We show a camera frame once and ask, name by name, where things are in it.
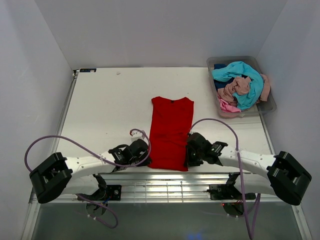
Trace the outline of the red t shirt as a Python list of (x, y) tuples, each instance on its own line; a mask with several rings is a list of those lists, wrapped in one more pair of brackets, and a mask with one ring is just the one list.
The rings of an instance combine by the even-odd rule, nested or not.
[(151, 102), (151, 163), (148, 167), (187, 172), (186, 145), (193, 122), (194, 102), (187, 97), (171, 100), (160, 96)]

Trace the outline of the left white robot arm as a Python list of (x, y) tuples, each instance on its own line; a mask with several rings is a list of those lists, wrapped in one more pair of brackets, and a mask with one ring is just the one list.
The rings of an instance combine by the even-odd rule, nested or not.
[(40, 204), (65, 194), (80, 194), (93, 201), (107, 193), (101, 174), (144, 167), (151, 162), (149, 146), (139, 138), (130, 145), (121, 144), (97, 156), (65, 157), (55, 152), (33, 169), (29, 178)]

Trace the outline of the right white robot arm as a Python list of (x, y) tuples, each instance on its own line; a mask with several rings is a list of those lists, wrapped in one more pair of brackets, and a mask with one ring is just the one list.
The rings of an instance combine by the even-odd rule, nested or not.
[(298, 206), (312, 180), (310, 173), (288, 152), (277, 155), (236, 151), (225, 142), (210, 143), (195, 132), (187, 138), (185, 164), (198, 167), (204, 162), (243, 171), (230, 173), (224, 184), (212, 185), (213, 200), (254, 200), (258, 194), (273, 195)]

